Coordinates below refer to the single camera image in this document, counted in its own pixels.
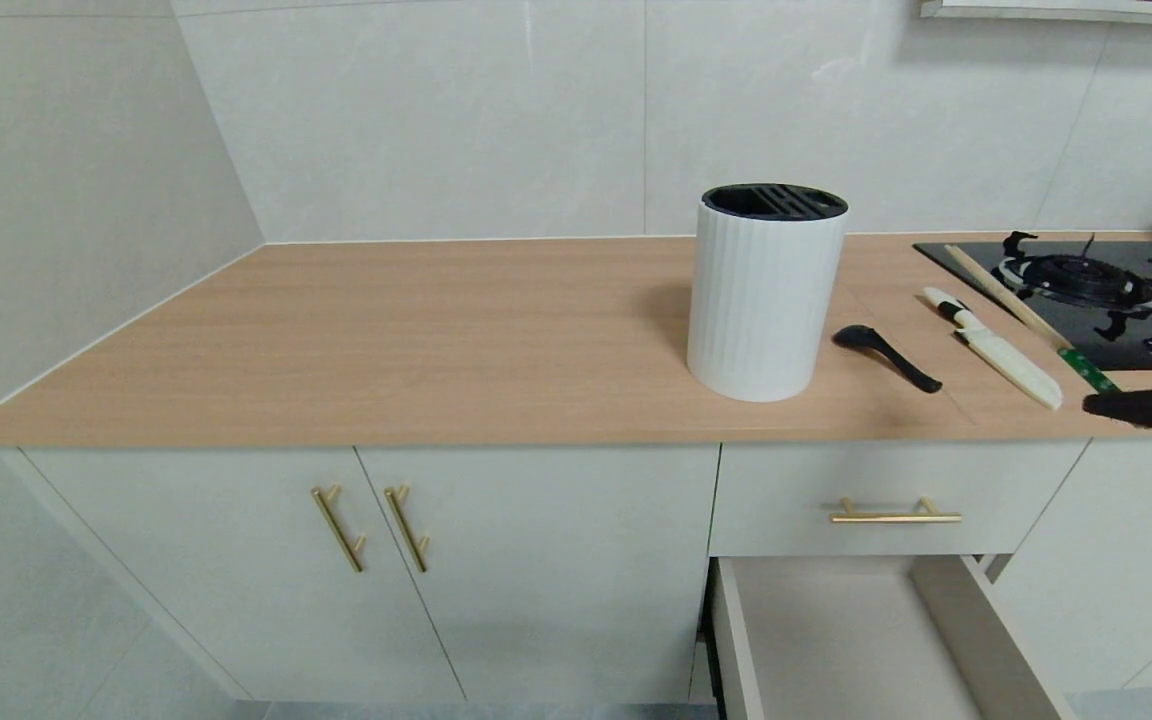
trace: black ladle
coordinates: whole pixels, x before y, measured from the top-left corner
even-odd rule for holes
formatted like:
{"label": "black ladle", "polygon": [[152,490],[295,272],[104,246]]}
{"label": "black ladle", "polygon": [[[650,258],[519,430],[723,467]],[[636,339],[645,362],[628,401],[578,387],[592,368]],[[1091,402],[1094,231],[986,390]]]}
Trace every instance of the black ladle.
{"label": "black ladle", "polygon": [[938,381],[938,379],[924,373],[923,370],[915,367],[909,359],[905,359],[904,355],[896,353],[896,348],[882,340],[881,334],[878,334],[874,328],[870,328],[869,325],[847,325],[841,331],[833,333],[833,342],[849,348],[849,350],[873,350],[882,355],[888,363],[900,370],[902,376],[905,376],[909,382],[914,382],[914,387],[923,392],[938,392],[945,386],[945,382]]}

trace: open drawer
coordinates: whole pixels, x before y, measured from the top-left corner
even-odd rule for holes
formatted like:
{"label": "open drawer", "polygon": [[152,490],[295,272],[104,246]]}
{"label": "open drawer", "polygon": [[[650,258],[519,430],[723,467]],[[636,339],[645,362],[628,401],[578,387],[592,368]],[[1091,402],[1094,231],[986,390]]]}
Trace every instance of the open drawer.
{"label": "open drawer", "polygon": [[972,558],[722,558],[710,667],[727,720],[1076,720]]}

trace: burner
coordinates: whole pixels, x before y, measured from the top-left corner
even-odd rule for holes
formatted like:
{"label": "burner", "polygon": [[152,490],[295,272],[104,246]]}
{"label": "burner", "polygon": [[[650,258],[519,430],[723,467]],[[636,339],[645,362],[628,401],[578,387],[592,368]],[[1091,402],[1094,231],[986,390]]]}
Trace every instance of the burner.
{"label": "burner", "polygon": [[1069,305],[1106,310],[1152,306],[1149,282],[1128,270],[1078,255],[1006,258],[998,270],[1011,287],[1028,288]]}

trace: drawer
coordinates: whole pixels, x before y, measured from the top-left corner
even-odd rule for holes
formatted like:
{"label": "drawer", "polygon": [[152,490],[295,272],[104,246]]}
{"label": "drawer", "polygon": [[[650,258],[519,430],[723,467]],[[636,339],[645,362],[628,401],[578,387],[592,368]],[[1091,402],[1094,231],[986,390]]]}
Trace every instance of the drawer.
{"label": "drawer", "polygon": [[[708,554],[965,555],[1013,552],[1087,441],[725,445]],[[915,514],[926,498],[952,523]]]}
{"label": "drawer", "polygon": [[708,601],[727,720],[1076,720],[970,558],[723,558]]}

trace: white knife block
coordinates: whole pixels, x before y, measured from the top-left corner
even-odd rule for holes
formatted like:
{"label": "white knife block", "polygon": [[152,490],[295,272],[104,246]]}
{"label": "white knife block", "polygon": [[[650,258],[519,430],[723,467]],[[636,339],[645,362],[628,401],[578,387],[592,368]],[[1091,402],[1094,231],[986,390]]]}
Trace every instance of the white knife block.
{"label": "white knife block", "polygon": [[812,382],[842,253],[847,204],[786,184],[700,200],[687,367],[713,392],[773,402]]}

